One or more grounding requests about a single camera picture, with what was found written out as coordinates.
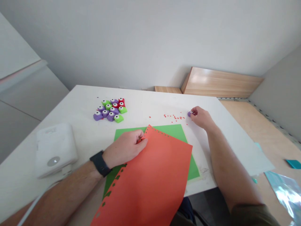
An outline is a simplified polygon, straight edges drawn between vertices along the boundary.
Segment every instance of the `black watch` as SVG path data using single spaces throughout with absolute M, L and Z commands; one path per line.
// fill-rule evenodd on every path
M 105 163 L 104 159 L 103 159 L 103 150 L 101 150 L 100 152 L 98 152 L 97 154 L 93 155 L 90 160 L 94 163 L 97 171 L 103 176 L 105 177 L 106 175 L 109 174 L 109 172 L 111 172 L 111 169 L 107 166 L 107 164 Z

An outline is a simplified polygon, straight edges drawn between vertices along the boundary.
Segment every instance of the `green paper sheet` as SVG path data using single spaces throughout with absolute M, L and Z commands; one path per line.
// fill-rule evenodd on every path
M 127 128 L 127 129 L 118 129 L 115 132 L 115 138 L 114 141 L 117 140 L 121 134 L 123 134 L 124 132 L 128 132 L 128 131 L 134 131 L 134 130 L 138 130 L 141 129 L 143 132 L 145 132 L 147 127 L 140 127 L 140 128 Z M 185 143 L 187 142 L 185 133 L 183 131 L 182 125 L 181 124 L 177 124 L 177 125 L 167 125 L 167 126 L 154 126 L 155 129 L 160 130 L 163 133 L 166 133 L 174 138 L 177 138 Z M 118 174 L 118 172 L 120 171 L 122 165 L 116 166 L 112 169 L 112 171 L 107 175 L 107 180 L 106 180 L 106 184 L 104 187 L 104 192 L 103 192 L 103 198 L 105 196 L 105 194 L 107 193 L 107 191 L 109 190 L 111 184 L 113 183 L 116 175 Z M 190 160 L 190 167 L 189 167 L 189 173 L 188 173 L 188 181 L 191 179 L 195 179 L 200 177 L 201 179 L 201 175 L 199 173 L 197 164 L 195 163 L 195 160 L 193 158 L 193 155 L 191 155 L 191 160 Z

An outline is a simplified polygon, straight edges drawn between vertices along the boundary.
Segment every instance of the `forearm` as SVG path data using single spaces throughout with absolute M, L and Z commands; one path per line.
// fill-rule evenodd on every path
M 93 162 L 88 161 L 47 191 L 23 225 L 65 225 L 101 178 Z M 29 207 L 23 207 L 0 226 L 17 225 Z
M 254 182 L 238 160 L 221 130 L 207 129 L 214 177 L 231 211 L 236 204 L 262 204 Z

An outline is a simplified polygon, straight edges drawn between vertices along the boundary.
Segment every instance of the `iridescent plastic sheet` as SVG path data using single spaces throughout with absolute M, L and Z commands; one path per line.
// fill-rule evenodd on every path
M 293 218 L 295 225 L 301 226 L 301 189 L 297 182 L 292 178 L 271 171 L 267 171 L 264 174 L 279 202 Z

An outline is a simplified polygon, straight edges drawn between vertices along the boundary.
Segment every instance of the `gray button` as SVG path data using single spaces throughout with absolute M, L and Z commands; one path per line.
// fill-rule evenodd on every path
M 57 164 L 60 160 L 60 157 L 56 156 L 56 157 L 53 157 L 52 159 L 50 159 L 48 162 L 47 162 L 47 166 L 54 166 L 55 164 Z

